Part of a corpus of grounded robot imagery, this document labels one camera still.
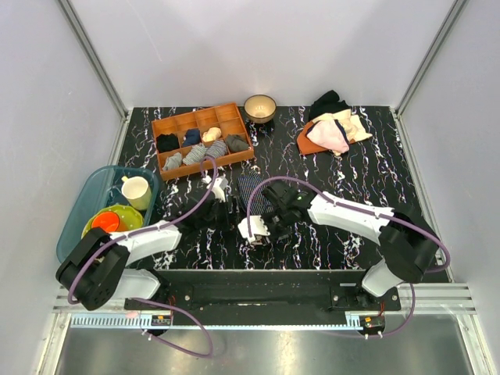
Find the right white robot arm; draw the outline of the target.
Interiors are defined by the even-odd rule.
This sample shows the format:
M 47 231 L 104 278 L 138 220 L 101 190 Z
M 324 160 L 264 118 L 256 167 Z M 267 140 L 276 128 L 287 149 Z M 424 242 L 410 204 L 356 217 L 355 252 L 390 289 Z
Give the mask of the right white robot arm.
M 278 179 L 263 189 L 263 195 L 273 207 L 264 216 L 273 236 L 304 221 L 356 234 L 378 247 L 381 260 L 368 267 L 354 292 L 362 309 L 375 308 L 393 287 L 418 284 L 435 271 L 440 240 L 412 206 L 394 209 L 361 204 L 310 184 L 298 190 Z

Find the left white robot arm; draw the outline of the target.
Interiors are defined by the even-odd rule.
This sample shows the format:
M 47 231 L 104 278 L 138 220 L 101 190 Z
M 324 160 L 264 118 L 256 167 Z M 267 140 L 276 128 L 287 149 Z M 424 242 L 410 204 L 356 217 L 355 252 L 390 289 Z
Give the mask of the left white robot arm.
M 68 291 L 68 303 L 81 304 L 88 311 L 103 307 L 116 294 L 139 297 L 151 309 L 161 309 L 169 291 L 158 284 L 159 278 L 152 271 L 127 267 L 158 252 L 174 251 L 201 230 L 227 229 L 233 220 L 234 203 L 209 194 L 171 220 L 118 233 L 91 229 L 59 266 L 55 278 Z

